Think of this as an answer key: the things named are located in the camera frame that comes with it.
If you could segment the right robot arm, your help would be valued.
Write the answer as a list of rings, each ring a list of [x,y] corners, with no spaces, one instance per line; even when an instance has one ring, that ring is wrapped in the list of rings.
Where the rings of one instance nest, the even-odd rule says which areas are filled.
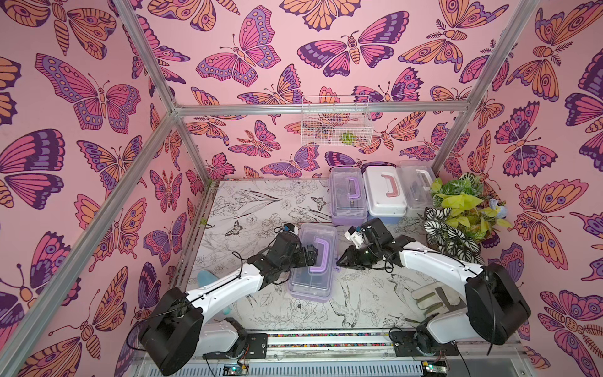
[[[349,228],[345,238],[351,245],[337,261],[339,267],[371,270],[376,262],[405,267],[449,287],[464,301],[462,308],[431,315],[418,325],[413,343],[423,355],[477,337],[502,346],[532,314],[509,272],[499,264],[461,262],[411,237],[395,237],[378,218]]]

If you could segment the white toolbox clear lid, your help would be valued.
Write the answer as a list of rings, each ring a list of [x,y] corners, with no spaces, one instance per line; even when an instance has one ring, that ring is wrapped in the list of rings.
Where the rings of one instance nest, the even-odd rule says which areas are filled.
[[[433,207],[431,185],[436,177],[431,166],[408,161],[400,163],[397,172],[407,202],[408,215],[423,215],[426,208]]]

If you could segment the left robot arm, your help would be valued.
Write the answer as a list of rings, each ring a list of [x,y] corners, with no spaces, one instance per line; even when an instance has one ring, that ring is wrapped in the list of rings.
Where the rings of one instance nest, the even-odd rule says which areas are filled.
[[[212,323],[223,309],[239,299],[275,284],[283,273],[317,264],[319,251],[304,246],[294,227],[286,224],[259,253],[240,259],[240,268],[200,288],[183,292],[175,287],[157,304],[139,328],[138,341],[164,376],[181,370],[199,344],[208,353],[229,353],[235,358],[247,350],[238,346],[247,335],[234,320]]]

